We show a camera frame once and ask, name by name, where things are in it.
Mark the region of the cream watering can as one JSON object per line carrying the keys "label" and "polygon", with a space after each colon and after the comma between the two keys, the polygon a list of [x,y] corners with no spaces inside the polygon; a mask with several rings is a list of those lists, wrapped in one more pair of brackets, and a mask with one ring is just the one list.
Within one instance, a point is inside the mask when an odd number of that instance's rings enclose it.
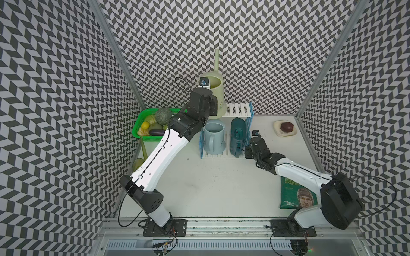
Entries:
{"label": "cream watering can", "polygon": [[215,50],[215,61],[214,61],[214,70],[203,73],[199,76],[201,77],[208,77],[210,79],[210,90],[212,91],[213,95],[217,98],[217,115],[210,116],[210,119],[219,119],[223,117],[227,111],[227,103],[225,101],[225,91],[224,91],[224,79],[222,75],[219,73],[219,49]]}

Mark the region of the dark teal watering can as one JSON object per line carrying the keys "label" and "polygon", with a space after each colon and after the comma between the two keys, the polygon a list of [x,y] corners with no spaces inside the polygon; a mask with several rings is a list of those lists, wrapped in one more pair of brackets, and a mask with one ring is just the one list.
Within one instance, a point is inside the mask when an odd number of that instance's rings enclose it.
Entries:
{"label": "dark teal watering can", "polygon": [[235,158],[239,158],[245,148],[247,130],[244,119],[235,118],[231,122],[230,152]]}

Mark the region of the blue white slatted shelf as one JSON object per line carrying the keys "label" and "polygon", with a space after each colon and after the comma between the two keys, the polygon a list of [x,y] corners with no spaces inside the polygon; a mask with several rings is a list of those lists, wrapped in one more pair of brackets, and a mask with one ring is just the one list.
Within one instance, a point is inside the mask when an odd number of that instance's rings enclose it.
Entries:
{"label": "blue white slatted shelf", "polygon": [[245,148],[251,137],[250,127],[254,117],[253,104],[228,103],[227,112],[216,121],[208,121],[200,132],[201,159],[239,159],[245,157]]}

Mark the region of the light blue watering can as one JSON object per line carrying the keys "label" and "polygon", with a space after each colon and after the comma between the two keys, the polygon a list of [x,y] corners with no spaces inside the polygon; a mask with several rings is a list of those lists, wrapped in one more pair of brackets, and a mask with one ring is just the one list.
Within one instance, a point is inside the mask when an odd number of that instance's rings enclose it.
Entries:
{"label": "light blue watering can", "polygon": [[226,148],[225,124],[219,119],[212,119],[203,127],[204,150],[210,155],[220,155]]}

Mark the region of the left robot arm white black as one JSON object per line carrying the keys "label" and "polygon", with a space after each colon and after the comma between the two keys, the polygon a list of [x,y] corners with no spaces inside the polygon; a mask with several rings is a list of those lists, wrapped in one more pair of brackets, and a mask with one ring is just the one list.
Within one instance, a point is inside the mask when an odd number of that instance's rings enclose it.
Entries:
{"label": "left robot arm white black", "polygon": [[142,210],[159,226],[171,220],[157,184],[173,158],[206,125],[210,116],[216,116],[218,101],[207,88],[195,88],[190,100],[169,121],[161,141],[148,159],[131,175],[123,175],[121,186]]}

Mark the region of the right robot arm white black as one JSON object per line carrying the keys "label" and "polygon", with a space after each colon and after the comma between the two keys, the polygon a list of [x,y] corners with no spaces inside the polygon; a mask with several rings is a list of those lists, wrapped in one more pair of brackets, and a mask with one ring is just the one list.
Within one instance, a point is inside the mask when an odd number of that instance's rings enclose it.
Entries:
{"label": "right robot arm white black", "polygon": [[298,165],[283,154],[270,152],[261,136],[249,140],[245,156],[254,159],[259,169],[288,178],[316,194],[316,205],[299,207],[287,218],[287,229],[291,235],[327,224],[345,230],[364,209],[346,175],[338,173],[331,176]]}

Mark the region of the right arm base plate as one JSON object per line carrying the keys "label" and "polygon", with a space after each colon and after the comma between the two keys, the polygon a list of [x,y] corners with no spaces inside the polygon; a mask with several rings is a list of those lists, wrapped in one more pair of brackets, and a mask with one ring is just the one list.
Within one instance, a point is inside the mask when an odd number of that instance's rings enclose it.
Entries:
{"label": "right arm base plate", "polygon": [[271,219],[271,229],[274,237],[316,237],[314,227],[303,228],[295,221],[288,219]]}

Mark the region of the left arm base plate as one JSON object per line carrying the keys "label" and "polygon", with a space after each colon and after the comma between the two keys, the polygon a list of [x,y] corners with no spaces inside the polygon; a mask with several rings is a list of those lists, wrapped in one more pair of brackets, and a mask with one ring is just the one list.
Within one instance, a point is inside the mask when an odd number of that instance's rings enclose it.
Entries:
{"label": "left arm base plate", "polygon": [[163,227],[158,226],[152,219],[149,219],[143,231],[144,237],[185,237],[187,230],[186,219],[171,218]]}

